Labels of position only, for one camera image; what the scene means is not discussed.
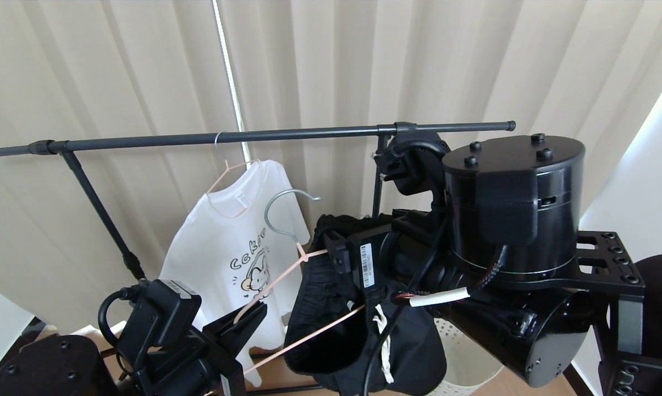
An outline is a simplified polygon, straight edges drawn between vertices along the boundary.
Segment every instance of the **metal hook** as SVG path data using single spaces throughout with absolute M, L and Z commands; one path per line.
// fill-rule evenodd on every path
M 273 225 L 270 224 L 270 218 L 268 218 L 268 212 L 270 211 L 270 206 L 273 204 L 273 202 L 274 202 L 277 198 L 280 198 L 281 196 L 283 196 L 283 195 L 285 195 L 285 194 L 288 194 L 288 193 L 299 193 L 299 194 L 302 194 L 303 196 L 306 196 L 307 198 L 309 198 L 309 200 L 312 200 L 312 201 L 318 201 L 318 200 L 321 200 L 321 197 L 320 197 L 320 196 L 313 196 L 313 195 L 311 195 L 311 194 L 309 194 L 308 192 L 303 191 L 303 190 L 298 190 L 298 189 L 296 189 L 296 188 L 290 188 L 289 190 L 280 191 L 279 193 L 276 193 L 272 198 L 270 198 L 270 201 L 268 202 L 268 206 L 265 206 L 265 224 L 268 225 L 268 228 L 270 228 L 272 231 L 274 231 L 274 232 L 276 232 L 276 233 L 278 233 L 278 234 L 282 234 L 282 235 L 289 236 L 289 237 L 292 238 L 296 243 L 298 243 L 299 245 L 301 245 L 301 244 L 299 243 L 299 240 L 296 238 L 296 236 L 295 236 L 293 233 L 291 233 L 291 232 L 289 232 L 289 231 L 285 231 L 285 230 L 280 230 L 280 229 L 278 229 L 278 228 L 273 227 Z
M 223 156 L 223 161 L 225 161 L 226 165 L 228 165 L 228 158 L 226 158 L 226 155 L 224 155 L 224 153 L 222 153 L 221 150 L 218 149 L 218 136 L 221 135 L 222 133 L 223 133 L 223 131 L 221 131 L 220 133 L 217 133 L 216 137 L 213 138 L 213 148 L 216 149 L 216 152 L 218 152 L 218 155 Z

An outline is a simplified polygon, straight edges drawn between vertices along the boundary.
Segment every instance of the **clothes hanger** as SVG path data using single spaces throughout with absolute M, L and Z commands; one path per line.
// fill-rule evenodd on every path
M 240 168 L 241 166 L 245 166 L 248 163 L 260 162 L 260 160 L 258 160 L 256 158 L 256 159 L 252 159 L 250 161 L 246 161 L 244 163 L 239 163 L 238 165 L 229 166 L 228 165 L 228 159 L 226 158 L 226 155 L 224 155 L 224 153 L 221 150 L 218 149 L 218 136 L 221 135 L 222 133 L 223 133 L 223 131 L 216 134 L 216 137 L 213 139 L 213 148 L 216 149 L 216 151 L 218 152 L 218 155 L 223 157 L 223 163 L 226 164 L 226 170 L 224 170 L 223 173 L 221 173 L 221 176 L 219 176 L 218 179 L 216 179 L 216 181 L 213 182 L 213 185 L 211 185 L 211 187 L 208 190 L 206 190 L 205 194 L 211 193 L 213 188 L 215 188 L 216 185 L 218 185 L 218 183 L 223 179 L 223 176 L 226 176 L 226 173 L 229 173 L 230 171 L 232 171 L 235 168 Z
M 236 317 L 233 319 L 233 324 L 234 325 L 236 323 L 238 323 L 238 320 L 241 319 L 243 314 L 245 314 L 245 312 L 248 311 L 250 309 L 250 307 L 253 306 L 253 304 L 255 304 L 264 295 L 266 295 L 266 293 L 268 293 L 268 291 L 270 289 L 272 289 L 278 283 L 278 281 L 285 278 L 285 276 L 287 276 L 290 272 L 292 272 L 294 270 L 294 268 L 298 267 L 301 263 L 308 261 L 309 258 L 311 258 L 311 257 L 318 256 L 318 255 L 324 254 L 324 253 L 328 253 L 328 250 L 326 250 L 326 249 L 318 250 L 318 251 L 312 251 L 311 253 L 306 253 L 304 251 L 304 249 L 301 247 L 301 243 L 299 243 L 299 240 L 298 240 L 298 238 L 296 238 L 296 235 L 294 235 L 294 233 L 291 233 L 291 232 L 285 231 L 285 230 L 280 230 L 279 228 L 275 228 L 272 224 L 270 224 L 270 218 L 268 218 L 268 212 L 270 211 L 271 205 L 273 204 L 273 202 L 277 198 L 279 198 L 279 197 L 281 197 L 285 194 L 288 194 L 288 193 L 299 193 L 299 194 L 302 194 L 303 196 L 306 196 L 307 198 L 309 198 L 309 200 L 312 200 L 312 201 L 318 201 L 318 200 L 321 200 L 321 198 L 319 196 L 313 196 L 313 195 L 307 193 L 306 191 L 298 190 L 296 188 L 291 188 L 289 190 L 284 190 L 284 191 L 280 191 L 279 193 L 276 193 L 270 199 L 270 201 L 268 202 L 268 205 L 265 207 L 265 215 L 264 215 L 265 224 L 268 225 L 268 228 L 270 228 L 271 231 L 274 231 L 275 233 L 278 233 L 278 234 L 281 234 L 281 235 L 286 235 L 286 236 L 289 236 L 290 238 L 292 238 L 294 243 L 296 244 L 296 248 L 299 251 L 299 254 L 301 255 L 301 257 L 299 257 L 299 259 L 297 261 L 294 261 L 293 265 L 289 266 L 288 269 L 286 269 L 280 276 L 276 277 L 275 280 L 271 281 L 270 284 L 267 285 L 263 290 L 259 291 L 259 293 L 257 295 L 255 295 L 253 297 L 253 299 L 248 304 L 246 304 L 246 306 L 244 306 L 240 310 L 238 315 L 236 315 Z M 333 328 L 333 326 L 338 325 L 338 323 L 341 323 L 342 321 L 345 321 L 347 318 L 350 318 L 351 316 L 355 315 L 356 313 L 359 313 L 361 311 L 361 309 L 363 309 L 364 307 L 365 307 L 365 305 L 363 304 L 363 305 L 355 308 L 354 310 L 350 311 L 349 313 L 346 313 L 341 318 L 338 318 L 335 321 L 329 323 L 328 325 L 324 326 L 323 328 L 320 328 L 319 330 L 316 330 L 315 332 L 311 333 L 310 335 L 307 335 L 306 337 L 301 338 L 300 340 L 295 341 L 292 344 L 289 344 L 285 348 L 282 348 L 279 351 L 276 351 L 276 353 L 271 354 L 271 356 L 268 356 L 267 358 L 259 361 L 258 363 L 255 363 L 250 368 L 247 368 L 245 371 L 243 371 L 243 374 L 250 373 L 251 371 L 257 369 L 260 366 L 262 366 L 263 364 L 266 364 L 269 361 L 277 358 L 278 356 L 281 356 L 283 353 L 286 353 L 286 351 L 289 351 L 289 349 L 295 348 L 295 347 L 299 346 L 300 344 L 303 344 L 306 341 L 311 340 L 312 338 L 318 336 L 319 334 L 323 333 L 324 331 L 326 331 L 330 328 Z

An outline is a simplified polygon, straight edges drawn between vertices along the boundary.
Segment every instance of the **beige curtain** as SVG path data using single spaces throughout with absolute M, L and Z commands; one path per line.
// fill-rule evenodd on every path
M 516 120 L 582 140 L 584 205 L 662 90 L 662 2 L 219 2 L 248 130 Z M 0 146 L 236 130 L 211 2 L 0 2 Z M 507 133 L 445 135 L 451 146 Z M 371 138 L 249 143 L 321 213 L 368 214 Z M 232 162 L 239 145 L 221 145 Z M 155 277 L 223 170 L 212 146 L 78 153 Z M 383 210 L 428 196 L 384 186 Z M 57 156 L 0 158 L 0 292 L 71 331 L 130 285 Z M 129 309 L 113 308 L 112 320 Z

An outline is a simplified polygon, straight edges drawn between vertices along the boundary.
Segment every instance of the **t-shirt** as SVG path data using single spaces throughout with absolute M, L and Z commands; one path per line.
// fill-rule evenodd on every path
M 160 278 L 181 281 L 201 295 L 195 327 L 247 304 L 299 258 L 292 238 L 268 230 L 263 214 L 273 195 L 291 188 L 285 168 L 275 161 L 256 161 L 225 190 L 203 195 L 175 235 Z M 294 193 L 275 200 L 270 223 L 306 243 L 309 232 Z M 268 313 L 236 358 L 252 366 L 248 349 L 275 349 L 285 340 L 282 316 L 291 312 L 301 271 L 291 272 L 261 299 Z M 261 383 L 253 372 L 246 378 Z

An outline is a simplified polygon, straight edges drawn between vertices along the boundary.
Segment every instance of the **perforated basket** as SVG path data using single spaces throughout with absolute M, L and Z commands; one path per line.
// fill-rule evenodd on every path
M 446 376 L 432 396 L 464 396 L 492 380 L 504 367 L 456 326 L 434 319 L 446 353 Z

